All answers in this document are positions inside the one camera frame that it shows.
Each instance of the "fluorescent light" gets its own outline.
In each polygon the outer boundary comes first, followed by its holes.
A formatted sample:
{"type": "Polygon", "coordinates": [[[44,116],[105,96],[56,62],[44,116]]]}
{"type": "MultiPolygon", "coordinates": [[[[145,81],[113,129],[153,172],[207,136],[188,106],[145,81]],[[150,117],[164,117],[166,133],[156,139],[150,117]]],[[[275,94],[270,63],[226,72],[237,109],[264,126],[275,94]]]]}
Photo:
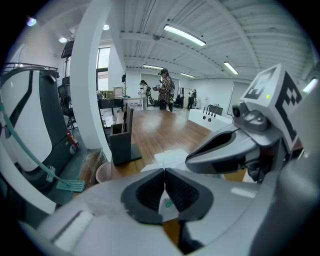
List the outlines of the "fluorescent light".
{"type": "Polygon", "coordinates": [[[171,26],[169,24],[165,25],[163,30],[165,31],[168,31],[168,32],[171,32],[171,33],[174,33],[176,35],[179,35],[181,37],[184,37],[186,39],[189,39],[190,41],[200,45],[200,46],[205,46],[206,45],[206,42],[201,40],[200,38],[186,32],[186,31],[183,31],[177,27],[174,27],[174,26],[171,26]]]}
{"type": "Polygon", "coordinates": [[[234,69],[233,66],[230,65],[229,62],[224,62],[224,65],[226,65],[228,67],[228,69],[230,69],[232,71],[232,73],[234,73],[235,75],[239,75],[239,73],[234,69]]]}
{"type": "Polygon", "coordinates": [[[66,41],[67,41],[67,39],[64,38],[64,37],[61,37],[61,38],[59,39],[59,42],[60,42],[60,43],[65,43],[66,41]]]}
{"type": "Polygon", "coordinates": [[[26,24],[29,27],[32,27],[33,25],[35,25],[37,23],[37,20],[35,18],[29,18],[28,21],[26,22],[26,24]]]}
{"type": "Polygon", "coordinates": [[[303,92],[305,92],[306,94],[309,94],[310,92],[313,91],[314,88],[316,88],[316,86],[318,85],[319,80],[316,78],[313,78],[310,83],[308,83],[308,85],[302,90],[303,92]]]}
{"type": "Polygon", "coordinates": [[[193,75],[185,74],[185,73],[180,73],[181,76],[185,76],[188,78],[195,78],[193,75]]]}
{"type": "Polygon", "coordinates": [[[148,69],[156,69],[156,70],[162,70],[163,67],[159,67],[159,66],[150,66],[150,65],[143,65],[144,68],[148,68],[148,69]]]}

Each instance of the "small green label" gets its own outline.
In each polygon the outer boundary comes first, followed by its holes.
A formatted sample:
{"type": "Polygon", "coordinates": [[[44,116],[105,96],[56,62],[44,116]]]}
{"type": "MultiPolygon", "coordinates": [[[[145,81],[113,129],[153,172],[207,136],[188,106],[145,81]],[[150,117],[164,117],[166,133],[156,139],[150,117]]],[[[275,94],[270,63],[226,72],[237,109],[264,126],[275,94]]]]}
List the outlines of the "small green label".
{"type": "Polygon", "coordinates": [[[169,208],[170,206],[172,206],[174,203],[172,201],[168,201],[165,203],[165,208],[169,208]]]}

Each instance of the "white counter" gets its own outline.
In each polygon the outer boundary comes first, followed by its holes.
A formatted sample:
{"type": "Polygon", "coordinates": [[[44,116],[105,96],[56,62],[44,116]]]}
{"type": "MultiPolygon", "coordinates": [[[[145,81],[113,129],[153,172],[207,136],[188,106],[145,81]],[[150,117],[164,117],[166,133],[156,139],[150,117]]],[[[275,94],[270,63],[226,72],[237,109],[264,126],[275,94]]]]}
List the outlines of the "white counter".
{"type": "Polygon", "coordinates": [[[231,117],[214,115],[209,111],[203,111],[203,109],[190,109],[189,120],[213,132],[232,124],[233,121],[231,117]]]}

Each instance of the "man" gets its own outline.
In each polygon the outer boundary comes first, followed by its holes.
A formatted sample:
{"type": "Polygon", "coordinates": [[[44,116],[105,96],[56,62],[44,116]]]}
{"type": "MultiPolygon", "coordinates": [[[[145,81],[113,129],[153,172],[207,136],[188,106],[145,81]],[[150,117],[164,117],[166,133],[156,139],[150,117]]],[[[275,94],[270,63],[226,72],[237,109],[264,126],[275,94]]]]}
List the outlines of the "man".
{"type": "Polygon", "coordinates": [[[166,110],[167,104],[169,103],[169,92],[171,89],[171,78],[169,76],[169,71],[164,68],[160,71],[160,75],[162,76],[162,85],[160,88],[157,88],[159,91],[159,109],[166,110]]]}
{"type": "Polygon", "coordinates": [[[140,82],[140,96],[143,99],[142,100],[142,105],[143,105],[143,110],[147,110],[148,107],[148,96],[147,96],[147,88],[148,88],[148,84],[146,83],[145,80],[141,80],[140,82]]]}
{"type": "Polygon", "coordinates": [[[189,92],[189,99],[188,99],[188,107],[187,109],[190,110],[192,109],[192,105],[195,102],[195,99],[197,98],[197,90],[194,89],[193,91],[189,92]]]}

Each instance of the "plaid shirt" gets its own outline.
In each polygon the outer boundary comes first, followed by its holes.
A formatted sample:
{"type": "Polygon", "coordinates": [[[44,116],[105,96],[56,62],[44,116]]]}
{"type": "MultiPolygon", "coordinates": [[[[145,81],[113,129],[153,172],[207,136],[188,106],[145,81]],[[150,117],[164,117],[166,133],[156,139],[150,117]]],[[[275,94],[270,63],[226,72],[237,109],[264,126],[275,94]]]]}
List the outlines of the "plaid shirt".
{"type": "Polygon", "coordinates": [[[162,86],[159,89],[159,101],[165,101],[169,103],[169,92],[171,89],[171,79],[167,76],[165,80],[162,81],[162,86]]]}

